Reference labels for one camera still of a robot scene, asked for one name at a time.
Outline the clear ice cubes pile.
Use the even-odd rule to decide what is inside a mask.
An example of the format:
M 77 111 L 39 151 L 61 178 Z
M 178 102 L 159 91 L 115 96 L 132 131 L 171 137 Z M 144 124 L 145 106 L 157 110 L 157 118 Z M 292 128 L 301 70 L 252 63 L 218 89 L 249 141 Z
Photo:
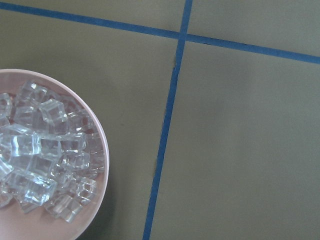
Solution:
M 0 205 L 17 201 L 70 223 L 96 195 L 105 153 L 89 113 L 74 98 L 33 81 L 0 95 Z

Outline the pink bowl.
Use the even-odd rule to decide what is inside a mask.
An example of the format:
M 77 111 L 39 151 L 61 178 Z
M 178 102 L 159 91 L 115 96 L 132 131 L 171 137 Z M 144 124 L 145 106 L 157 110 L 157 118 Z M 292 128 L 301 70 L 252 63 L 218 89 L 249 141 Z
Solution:
M 63 83 L 44 74 L 24 69 L 1 69 L 0 91 L 15 94 L 18 88 L 28 80 L 63 95 L 73 97 L 93 118 L 104 148 L 104 173 L 97 177 L 97 192 L 93 202 L 84 206 L 73 222 L 50 216 L 45 209 L 38 208 L 23 214 L 17 203 L 10 203 L 0 210 L 0 238 L 2 240 L 75 240 L 94 220 L 102 208 L 106 193 L 110 154 L 105 131 L 92 109 L 73 90 Z

